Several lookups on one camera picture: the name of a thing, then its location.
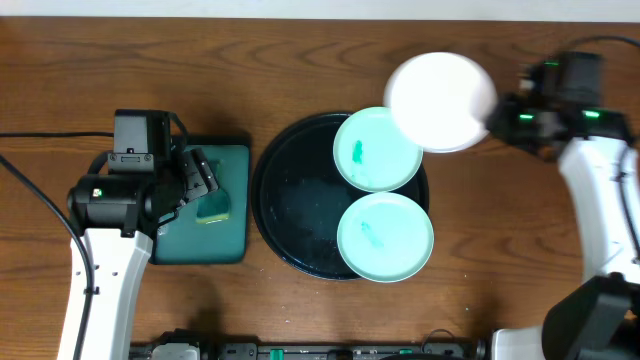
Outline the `green yellow sponge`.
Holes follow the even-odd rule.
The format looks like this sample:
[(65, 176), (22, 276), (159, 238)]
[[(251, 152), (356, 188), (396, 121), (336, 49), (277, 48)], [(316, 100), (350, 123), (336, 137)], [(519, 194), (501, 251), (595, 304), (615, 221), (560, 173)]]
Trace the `green yellow sponge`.
[(196, 222), (209, 224), (225, 221), (230, 218), (231, 200), (227, 191), (222, 187), (221, 161), (214, 160), (209, 163), (218, 184), (218, 189), (203, 196), (198, 200)]

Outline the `white plate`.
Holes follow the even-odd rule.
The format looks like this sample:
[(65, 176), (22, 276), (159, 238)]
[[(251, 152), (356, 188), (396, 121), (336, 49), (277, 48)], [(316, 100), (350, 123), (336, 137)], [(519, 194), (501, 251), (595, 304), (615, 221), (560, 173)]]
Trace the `white plate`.
[(389, 78), (384, 105), (402, 133), (429, 153), (466, 150), (483, 140), (498, 102), (487, 71), (472, 59), (431, 52), (402, 63)]

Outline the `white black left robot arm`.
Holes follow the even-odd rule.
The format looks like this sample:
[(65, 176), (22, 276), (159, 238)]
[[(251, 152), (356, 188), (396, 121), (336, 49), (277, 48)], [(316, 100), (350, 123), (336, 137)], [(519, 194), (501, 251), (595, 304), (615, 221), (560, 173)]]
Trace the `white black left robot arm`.
[(70, 295), (58, 356), (125, 359), (148, 264), (234, 263), (245, 253), (245, 146), (117, 145), (68, 195)]

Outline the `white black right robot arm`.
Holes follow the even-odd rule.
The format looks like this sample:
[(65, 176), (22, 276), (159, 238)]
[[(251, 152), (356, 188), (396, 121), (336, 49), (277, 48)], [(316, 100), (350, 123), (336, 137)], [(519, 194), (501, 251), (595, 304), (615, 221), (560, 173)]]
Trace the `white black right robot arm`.
[(638, 358), (638, 154), (625, 116), (595, 106), (545, 106), (510, 93), (486, 127), (532, 155), (556, 157), (583, 261), (582, 284), (541, 325), (496, 331), (489, 358)]

